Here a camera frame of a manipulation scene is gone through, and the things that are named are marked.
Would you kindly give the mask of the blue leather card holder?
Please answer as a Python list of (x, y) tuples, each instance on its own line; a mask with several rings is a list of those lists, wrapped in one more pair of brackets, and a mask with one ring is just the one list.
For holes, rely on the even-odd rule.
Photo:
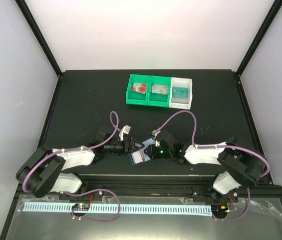
[(130, 160), (132, 165), (139, 165), (144, 162), (152, 160), (152, 157), (150, 157), (149, 153), (145, 153), (146, 148), (148, 147), (154, 147), (155, 146), (155, 140), (150, 138), (143, 142), (144, 147), (140, 150), (130, 154)]

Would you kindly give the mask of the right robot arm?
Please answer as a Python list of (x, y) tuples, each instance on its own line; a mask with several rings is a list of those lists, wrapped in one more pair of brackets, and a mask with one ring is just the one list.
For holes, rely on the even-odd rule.
[(257, 185), (267, 175), (270, 166), (266, 158), (249, 149), (236, 137), (216, 144), (182, 143), (162, 130), (144, 142), (140, 151), (143, 161), (166, 159), (180, 165), (218, 165), (224, 168), (205, 190), (195, 190), (201, 197), (220, 202), (228, 193), (239, 188)]

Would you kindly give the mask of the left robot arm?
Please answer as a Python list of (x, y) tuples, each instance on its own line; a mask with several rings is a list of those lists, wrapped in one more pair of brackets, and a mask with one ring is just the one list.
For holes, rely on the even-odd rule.
[(69, 192), (78, 200), (84, 199), (88, 187), (82, 178), (77, 173), (64, 171), (96, 164), (106, 154), (139, 153), (144, 144), (129, 136), (129, 131), (128, 125), (113, 132), (104, 126), (86, 146), (57, 149), (41, 145), (17, 171), (16, 180), (37, 198), (52, 192)]

